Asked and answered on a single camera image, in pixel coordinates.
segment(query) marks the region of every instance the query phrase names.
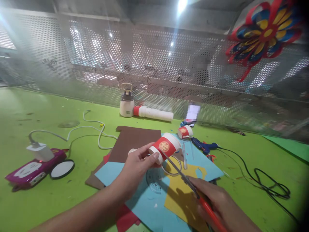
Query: paper cup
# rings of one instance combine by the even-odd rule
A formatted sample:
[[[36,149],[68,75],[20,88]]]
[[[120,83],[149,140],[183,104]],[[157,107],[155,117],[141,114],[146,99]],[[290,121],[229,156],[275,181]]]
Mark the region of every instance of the paper cup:
[[[188,125],[185,125],[184,127],[180,127],[178,128],[178,132],[177,132],[179,138],[184,139],[184,138],[188,138],[190,136],[193,136],[193,131],[192,128]]]
[[[149,153],[152,155],[155,152],[159,152],[160,155],[157,164],[162,164],[163,161],[166,160],[166,156],[161,151],[170,157],[178,151],[180,147],[181,144],[176,137],[170,133],[164,133],[164,135],[149,148]]]

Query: ceiling light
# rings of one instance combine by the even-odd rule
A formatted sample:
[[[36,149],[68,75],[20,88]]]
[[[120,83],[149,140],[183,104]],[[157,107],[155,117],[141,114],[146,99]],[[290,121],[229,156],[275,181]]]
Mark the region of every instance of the ceiling light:
[[[186,8],[188,0],[179,0],[177,14],[180,15]]]

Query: green table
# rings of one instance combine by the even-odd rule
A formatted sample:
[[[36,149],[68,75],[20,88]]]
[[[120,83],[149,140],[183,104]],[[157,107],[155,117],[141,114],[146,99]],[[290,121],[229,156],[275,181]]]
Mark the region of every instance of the green table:
[[[106,124],[104,132],[118,136],[115,131],[118,125],[159,129],[161,132],[176,133],[180,121],[172,123],[148,120],[146,118],[123,118],[119,109],[93,104],[89,102],[66,99],[59,96],[30,92],[16,88],[0,88],[0,174],[2,177],[33,159],[30,151],[28,134],[35,129],[53,131],[64,137],[70,128],[59,128],[61,122],[79,120],[79,126],[90,125],[98,127],[98,123],[83,121],[83,111],[91,110],[86,115],[89,120],[99,120]],[[280,183],[291,190],[291,199],[279,201],[296,217],[300,216],[302,202],[305,200],[306,178],[308,166],[294,158],[260,135],[247,133],[241,136],[227,130],[213,129],[196,125],[194,136],[207,143],[216,142],[220,146],[237,152],[246,161],[253,172],[255,167],[264,170]],[[79,138],[72,144],[71,159],[75,169],[60,180],[46,177],[31,190],[12,193],[12,187],[4,179],[0,179],[0,221],[1,231],[25,231],[45,220],[71,208],[96,192],[86,186],[84,181],[90,172],[103,160],[108,150],[100,150],[97,146],[98,132],[92,128],[75,130],[70,141]],[[51,148],[68,148],[65,142],[47,133],[36,133],[36,140],[46,143]],[[101,145],[113,146],[113,138],[101,138]],[[223,176],[218,185],[224,187],[244,212],[263,231],[290,231],[294,226],[292,219],[262,190],[252,186],[247,181],[235,179],[241,176],[241,171],[235,161],[220,151],[213,151],[217,156],[216,165],[229,176]],[[244,169],[240,159],[228,153]],[[147,231],[142,224],[131,231]],[[112,226],[108,231],[117,231]]]

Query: paper flower decoration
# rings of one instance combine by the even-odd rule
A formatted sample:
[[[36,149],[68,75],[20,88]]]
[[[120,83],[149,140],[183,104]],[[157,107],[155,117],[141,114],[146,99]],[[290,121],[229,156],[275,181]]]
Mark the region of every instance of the paper flower decoration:
[[[297,40],[302,33],[296,28],[300,23],[299,10],[291,0],[274,0],[272,5],[262,2],[252,8],[245,24],[231,34],[230,39],[239,43],[226,51],[229,63],[248,67],[238,81],[242,82],[262,58],[277,57],[284,46]]]

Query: perforated metal mesh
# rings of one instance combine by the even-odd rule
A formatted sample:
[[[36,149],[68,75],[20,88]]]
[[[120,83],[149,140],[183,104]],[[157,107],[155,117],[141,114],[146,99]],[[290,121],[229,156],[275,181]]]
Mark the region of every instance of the perforated metal mesh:
[[[291,136],[308,118],[309,57],[291,45],[263,59],[244,82],[227,64],[225,35],[31,11],[2,11],[0,71],[10,85],[118,107],[120,85],[133,84],[136,105],[199,122]]]

